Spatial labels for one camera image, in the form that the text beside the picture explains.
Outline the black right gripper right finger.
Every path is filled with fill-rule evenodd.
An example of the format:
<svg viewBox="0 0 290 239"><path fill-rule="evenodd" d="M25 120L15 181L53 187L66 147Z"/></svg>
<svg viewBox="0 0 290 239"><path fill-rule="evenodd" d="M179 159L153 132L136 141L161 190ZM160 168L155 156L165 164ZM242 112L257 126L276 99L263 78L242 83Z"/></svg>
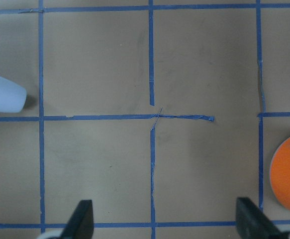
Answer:
<svg viewBox="0 0 290 239"><path fill-rule="evenodd" d="M247 197L236 199L236 229L242 239L283 238L283 233Z"/></svg>

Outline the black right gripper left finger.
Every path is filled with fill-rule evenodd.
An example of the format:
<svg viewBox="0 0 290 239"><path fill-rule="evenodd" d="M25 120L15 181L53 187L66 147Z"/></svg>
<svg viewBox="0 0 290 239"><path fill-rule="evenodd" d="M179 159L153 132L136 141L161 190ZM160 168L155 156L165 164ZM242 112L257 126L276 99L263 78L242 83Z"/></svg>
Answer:
<svg viewBox="0 0 290 239"><path fill-rule="evenodd" d="M61 233L62 239L91 239L94 234L92 200L81 200Z"/></svg>

